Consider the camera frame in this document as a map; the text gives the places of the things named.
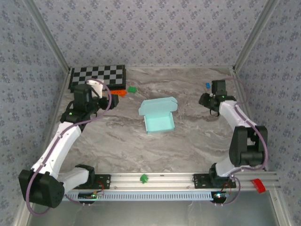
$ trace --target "marble table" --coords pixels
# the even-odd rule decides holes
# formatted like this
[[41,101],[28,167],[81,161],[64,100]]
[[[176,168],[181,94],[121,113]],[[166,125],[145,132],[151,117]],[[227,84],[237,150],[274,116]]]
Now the marble table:
[[[130,69],[127,86],[138,91],[120,98],[118,106],[86,126],[69,151],[61,172],[76,164],[95,167],[96,172],[194,172],[208,171],[228,154],[232,130],[223,117],[214,117],[198,104],[205,83],[229,77],[225,70]],[[226,82],[229,95],[236,93],[234,82]],[[173,112],[175,130],[146,134],[143,116],[138,109],[143,100],[175,97],[178,109]],[[64,91],[55,131],[61,114],[73,100]]]

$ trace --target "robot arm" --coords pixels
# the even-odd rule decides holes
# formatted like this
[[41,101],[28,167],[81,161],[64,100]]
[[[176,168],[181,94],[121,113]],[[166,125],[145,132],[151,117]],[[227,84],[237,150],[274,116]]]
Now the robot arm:
[[[31,170],[22,170],[19,175],[24,200],[29,182],[35,173],[37,175],[30,187],[29,201],[52,208],[57,207],[64,194],[71,189],[82,184],[89,186],[94,183],[93,167],[77,165],[70,172],[60,176],[59,171],[71,146],[86,126],[86,124],[73,127],[72,125],[89,120],[100,108],[103,110],[107,108],[109,101],[102,97],[102,89],[103,86],[95,81],[88,81],[87,84],[80,84],[74,88],[74,100],[68,104],[62,114],[58,130],[46,151]],[[118,95],[112,95],[110,109],[117,104]]]
[[262,134],[265,142],[268,136],[267,129],[251,121],[237,105],[236,99],[227,95],[225,80],[212,81],[212,93],[204,93],[199,104],[209,108],[210,112],[215,111],[218,115],[222,115],[233,129],[229,155],[211,167],[209,170],[211,181],[226,178],[241,167],[263,164],[265,158],[263,144],[250,124]]

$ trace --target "box lid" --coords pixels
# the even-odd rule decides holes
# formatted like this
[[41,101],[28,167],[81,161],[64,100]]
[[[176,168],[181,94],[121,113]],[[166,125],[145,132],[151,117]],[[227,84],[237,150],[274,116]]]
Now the box lid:
[[144,100],[139,108],[139,115],[174,112],[178,108],[178,102],[174,97]]

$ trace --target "white cable tray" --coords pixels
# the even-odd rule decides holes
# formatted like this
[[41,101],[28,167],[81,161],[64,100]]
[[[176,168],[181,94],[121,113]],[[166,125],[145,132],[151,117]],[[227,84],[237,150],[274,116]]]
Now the white cable tray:
[[78,192],[69,192],[75,201],[211,201],[211,192],[104,192],[95,199],[79,199]]

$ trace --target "floral wallpaper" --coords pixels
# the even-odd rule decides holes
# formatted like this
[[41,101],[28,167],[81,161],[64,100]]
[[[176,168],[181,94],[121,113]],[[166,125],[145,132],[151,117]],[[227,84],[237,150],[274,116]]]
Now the floral wallpaper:
[[71,67],[233,65],[266,0],[34,0]]
[[0,1],[0,225],[21,201],[18,175],[42,153],[65,73],[27,8]]
[[296,225],[301,225],[301,2],[275,9],[240,77],[255,121],[269,131],[269,169],[278,171]]

